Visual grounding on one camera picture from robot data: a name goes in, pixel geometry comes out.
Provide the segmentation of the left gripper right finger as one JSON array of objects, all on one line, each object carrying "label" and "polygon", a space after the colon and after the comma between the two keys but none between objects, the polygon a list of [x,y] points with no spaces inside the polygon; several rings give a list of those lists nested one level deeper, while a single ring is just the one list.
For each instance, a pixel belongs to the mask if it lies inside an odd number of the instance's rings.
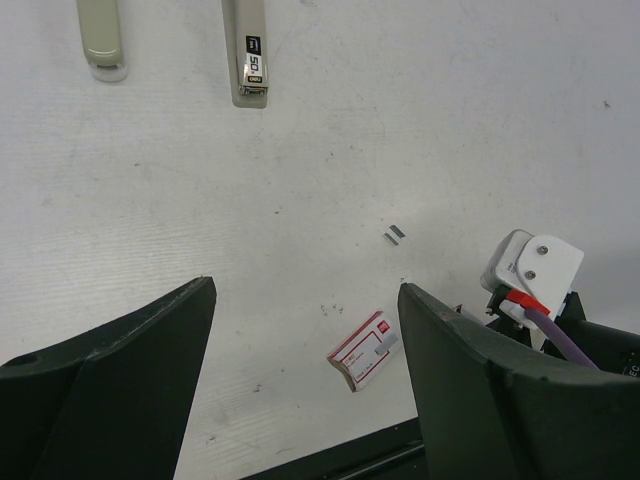
[{"label": "left gripper right finger", "polygon": [[398,312],[432,479],[635,479],[639,374],[539,352],[405,283]]}]

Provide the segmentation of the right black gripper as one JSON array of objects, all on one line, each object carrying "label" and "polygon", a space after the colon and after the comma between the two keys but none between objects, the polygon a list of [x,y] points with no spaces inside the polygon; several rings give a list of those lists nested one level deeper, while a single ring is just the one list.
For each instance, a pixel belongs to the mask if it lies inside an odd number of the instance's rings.
[{"label": "right black gripper", "polygon": [[[499,312],[499,302],[506,298],[507,292],[507,289],[497,289],[492,294],[487,313],[497,318],[488,327],[531,347],[530,330]],[[587,321],[577,292],[565,297],[564,309],[555,323],[599,369],[622,375],[639,374],[639,336]]]}]

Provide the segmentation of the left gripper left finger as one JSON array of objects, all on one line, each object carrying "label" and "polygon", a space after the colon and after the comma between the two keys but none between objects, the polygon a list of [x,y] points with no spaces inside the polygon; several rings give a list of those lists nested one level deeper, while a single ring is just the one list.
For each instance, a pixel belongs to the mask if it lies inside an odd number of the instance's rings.
[{"label": "left gripper left finger", "polygon": [[3,364],[2,478],[173,478],[215,304],[198,277]]}]

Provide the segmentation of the beige stapler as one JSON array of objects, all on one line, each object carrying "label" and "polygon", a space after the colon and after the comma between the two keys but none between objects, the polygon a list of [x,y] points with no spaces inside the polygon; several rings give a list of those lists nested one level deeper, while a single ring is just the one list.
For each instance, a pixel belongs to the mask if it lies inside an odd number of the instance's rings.
[{"label": "beige stapler", "polygon": [[82,49],[91,75],[116,83],[128,74],[117,0],[76,1]]}]

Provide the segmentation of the grey black stapler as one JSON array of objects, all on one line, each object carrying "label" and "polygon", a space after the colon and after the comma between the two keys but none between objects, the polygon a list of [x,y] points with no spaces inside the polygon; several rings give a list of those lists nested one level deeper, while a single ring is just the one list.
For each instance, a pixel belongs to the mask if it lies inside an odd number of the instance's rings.
[{"label": "grey black stapler", "polygon": [[264,109],[269,90],[265,2],[223,1],[222,12],[232,103]]}]

